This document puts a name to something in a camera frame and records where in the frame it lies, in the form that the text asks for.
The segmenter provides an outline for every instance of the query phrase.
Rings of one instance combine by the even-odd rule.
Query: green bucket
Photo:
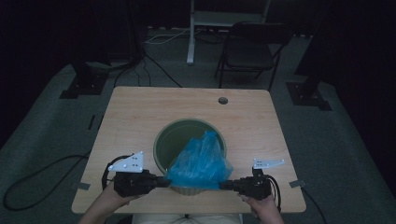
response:
[[[166,125],[157,135],[154,142],[154,160],[158,168],[166,173],[178,154],[192,138],[200,139],[205,131],[215,131],[224,157],[226,156],[226,145],[219,130],[210,123],[201,119],[178,119]],[[178,193],[194,195],[202,189],[174,188]]]

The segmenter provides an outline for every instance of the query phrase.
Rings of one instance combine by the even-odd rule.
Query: dark background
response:
[[[190,25],[190,1],[131,1],[137,27]],[[219,11],[262,12],[262,6],[258,0],[196,3],[196,9]],[[395,9],[387,0],[275,0],[268,15],[297,35],[315,35],[296,74],[334,85],[393,194]],[[0,147],[64,66],[75,60],[108,63],[129,50],[120,0],[6,0],[0,16]]]

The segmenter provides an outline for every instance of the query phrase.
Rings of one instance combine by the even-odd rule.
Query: table leg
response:
[[[262,22],[265,22],[267,20],[268,8],[270,7],[270,5],[271,5],[271,0],[266,0],[264,6],[264,12],[262,13]]]
[[[189,52],[187,53],[187,64],[194,64],[194,51],[195,51],[195,37],[194,37],[194,0],[191,0],[191,13],[190,13],[190,42],[189,42]]]

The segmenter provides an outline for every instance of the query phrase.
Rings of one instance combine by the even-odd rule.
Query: gray carpet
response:
[[[150,35],[176,32],[156,31],[150,32]],[[206,35],[201,38],[216,40]],[[294,71],[308,44],[309,39],[293,38],[284,50],[271,91],[297,176],[307,183],[305,189],[318,203],[329,223],[396,223],[395,199],[376,170],[334,88],[325,83],[318,87],[329,101],[332,111],[296,106],[291,102],[285,82],[305,80],[305,77],[295,76]],[[186,65],[187,48],[187,38],[145,46],[147,54],[183,87],[216,88],[218,80],[213,75],[221,45],[197,41],[193,66]],[[106,68],[97,63],[91,65]],[[92,148],[118,74],[110,74],[100,96],[79,96],[75,100],[59,99],[74,78],[73,69],[66,66],[54,76],[0,150],[0,164],[3,167],[0,195],[16,180],[52,161],[68,155],[82,155]],[[254,79],[254,75],[230,74],[224,78],[223,88],[265,89],[268,75],[264,73]],[[148,58],[135,70],[123,73],[116,85],[176,87]],[[95,119],[90,128],[92,116]],[[15,207],[23,207],[39,200],[77,160],[57,163],[15,189],[9,201]],[[43,203],[20,212],[10,212],[2,206],[0,223],[76,223],[80,215],[71,211],[71,204],[85,164],[85,161],[81,162]],[[305,201],[305,212],[283,214],[287,223],[323,223],[312,201],[307,197]],[[122,217],[124,215],[114,215],[107,223],[117,223]],[[245,215],[244,219],[247,224],[257,223],[250,215]]]

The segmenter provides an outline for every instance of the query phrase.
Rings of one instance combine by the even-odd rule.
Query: tripod base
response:
[[[63,91],[60,99],[77,99],[79,95],[100,95],[106,84],[108,73],[95,74],[87,82],[81,82],[78,76],[75,76],[69,89]]]
[[[318,90],[315,90],[312,95],[308,96],[301,92],[303,83],[287,82],[286,86],[288,87],[291,100],[295,105],[317,106],[320,110],[332,111],[329,102],[323,100]]]

